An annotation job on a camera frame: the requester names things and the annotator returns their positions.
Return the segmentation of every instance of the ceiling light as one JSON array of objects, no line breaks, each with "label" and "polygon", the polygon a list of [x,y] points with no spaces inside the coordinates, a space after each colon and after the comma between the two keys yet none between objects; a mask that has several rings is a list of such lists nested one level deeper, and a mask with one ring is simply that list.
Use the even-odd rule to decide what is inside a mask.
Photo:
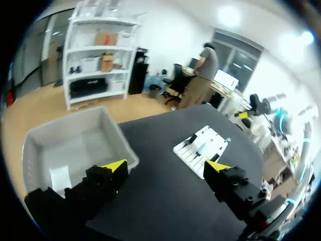
[{"label": "ceiling light", "polygon": [[234,64],[236,67],[240,68],[240,69],[242,68],[241,66],[239,66],[239,65],[237,65],[237,64],[235,64],[235,63],[233,63],[233,64]]},{"label": "ceiling light", "polygon": [[299,39],[303,45],[309,45],[313,43],[314,36],[310,31],[305,31],[303,34],[301,34]]},{"label": "ceiling light", "polygon": [[230,27],[240,25],[240,13],[231,6],[223,7],[219,10],[219,20]]},{"label": "ceiling light", "polygon": [[244,65],[244,67],[246,68],[246,69],[248,69],[248,70],[250,70],[250,71],[253,71],[253,69],[251,69],[249,66],[247,66],[247,65],[245,65],[245,64],[243,64]]}]

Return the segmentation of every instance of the black table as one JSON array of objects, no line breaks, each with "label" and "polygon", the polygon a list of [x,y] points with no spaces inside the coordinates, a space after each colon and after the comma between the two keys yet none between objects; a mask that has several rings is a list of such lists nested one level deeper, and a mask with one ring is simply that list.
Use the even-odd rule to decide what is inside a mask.
[{"label": "black table", "polygon": [[120,124],[140,163],[87,226],[120,240],[236,240],[246,224],[172,151],[206,125],[232,140],[219,162],[259,187],[263,155],[241,130],[209,105],[176,110]]}]

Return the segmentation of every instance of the trash can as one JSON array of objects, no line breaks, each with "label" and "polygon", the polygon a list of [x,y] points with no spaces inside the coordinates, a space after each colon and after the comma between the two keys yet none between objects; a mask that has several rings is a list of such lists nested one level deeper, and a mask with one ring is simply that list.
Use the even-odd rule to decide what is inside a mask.
[{"label": "trash can", "polygon": [[159,91],[161,90],[162,88],[157,85],[157,84],[151,84],[149,86],[149,93],[148,93],[148,96],[149,98],[156,98],[157,95],[159,94]]}]

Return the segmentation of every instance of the screw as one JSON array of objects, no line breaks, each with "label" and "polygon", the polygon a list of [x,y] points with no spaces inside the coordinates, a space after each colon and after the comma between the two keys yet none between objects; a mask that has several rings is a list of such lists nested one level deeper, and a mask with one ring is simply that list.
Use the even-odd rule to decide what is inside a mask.
[{"label": "screw", "polygon": [[243,179],[243,184],[248,184],[249,183],[249,179],[248,178],[244,178]]},{"label": "screw", "polygon": [[263,188],[259,193],[259,197],[261,197],[261,198],[266,197],[266,191],[267,190],[265,188]]},{"label": "screw", "polygon": [[248,202],[253,202],[253,197],[252,197],[252,196],[249,196],[246,201],[248,201]]}]

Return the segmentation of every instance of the gray t-shirt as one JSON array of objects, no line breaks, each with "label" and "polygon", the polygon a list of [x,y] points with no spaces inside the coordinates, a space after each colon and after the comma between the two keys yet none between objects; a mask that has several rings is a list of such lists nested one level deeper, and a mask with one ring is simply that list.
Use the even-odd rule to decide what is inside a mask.
[{"label": "gray t-shirt", "polygon": [[197,70],[199,72],[198,76],[208,80],[214,80],[214,77],[219,70],[219,59],[217,58],[214,49],[205,47],[201,53],[201,57],[206,58],[206,60]]}]

